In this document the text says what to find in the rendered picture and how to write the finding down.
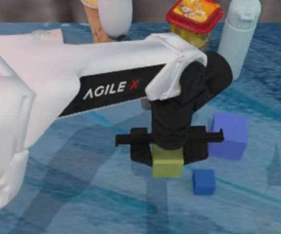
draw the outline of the white cup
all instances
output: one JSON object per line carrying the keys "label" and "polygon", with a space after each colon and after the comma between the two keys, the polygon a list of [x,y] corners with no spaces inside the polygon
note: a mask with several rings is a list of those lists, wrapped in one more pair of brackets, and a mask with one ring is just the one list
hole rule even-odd
{"label": "white cup", "polygon": [[132,20],[132,0],[98,0],[98,10],[108,37],[118,40],[127,35]]}

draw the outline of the container with red lid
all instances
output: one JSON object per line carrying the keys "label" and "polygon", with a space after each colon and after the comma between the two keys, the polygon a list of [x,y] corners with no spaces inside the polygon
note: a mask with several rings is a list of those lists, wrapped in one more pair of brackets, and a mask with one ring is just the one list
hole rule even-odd
{"label": "container with red lid", "polygon": [[166,14],[170,30],[204,50],[223,11],[215,0],[179,0]]}

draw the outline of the gray background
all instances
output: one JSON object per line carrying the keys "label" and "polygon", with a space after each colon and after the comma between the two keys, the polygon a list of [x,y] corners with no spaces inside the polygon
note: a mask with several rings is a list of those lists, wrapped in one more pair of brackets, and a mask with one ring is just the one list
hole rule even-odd
{"label": "gray background", "polygon": [[[260,0],[260,22],[281,22],[281,0]],[[163,22],[176,0],[133,0],[134,22]],[[218,0],[227,10],[230,0]],[[0,22],[86,22],[80,0],[0,0]]]}

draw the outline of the table surface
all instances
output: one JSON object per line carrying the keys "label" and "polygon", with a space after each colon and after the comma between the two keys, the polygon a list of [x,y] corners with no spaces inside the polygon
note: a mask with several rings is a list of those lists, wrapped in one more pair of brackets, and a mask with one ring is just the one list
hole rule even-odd
{"label": "table surface", "polygon": [[[0,23],[0,34],[55,28],[66,43],[92,42],[86,24]],[[130,37],[168,30],[134,24]],[[115,134],[150,125],[138,100],[57,120],[31,148],[22,189],[0,211],[0,234],[281,234],[281,24],[258,25],[240,78],[193,124],[208,126],[217,110],[249,117],[244,158],[211,157],[181,179],[152,179],[128,147],[115,148]],[[214,196],[193,196],[193,168],[215,170]]]}

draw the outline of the cube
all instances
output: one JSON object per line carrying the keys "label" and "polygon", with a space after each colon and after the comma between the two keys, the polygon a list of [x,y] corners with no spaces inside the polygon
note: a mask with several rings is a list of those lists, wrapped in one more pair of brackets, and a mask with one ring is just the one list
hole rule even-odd
{"label": "cube", "polygon": [[210,169],[197,169],[192,174],[195,195],[213,195],[216,188],[215,173]]}
{"label": "cube", "polygon": [[244,154],[248,138],[248,118],[238,114],[216,112],[211,132],[224,132],[223,142],[208,144],[208,155],[240,160]]}
{"label": "cube", "polygon": [[154,178],[182,177],[184,167],[183,149],[164,150],[152,145],[152,176]]}

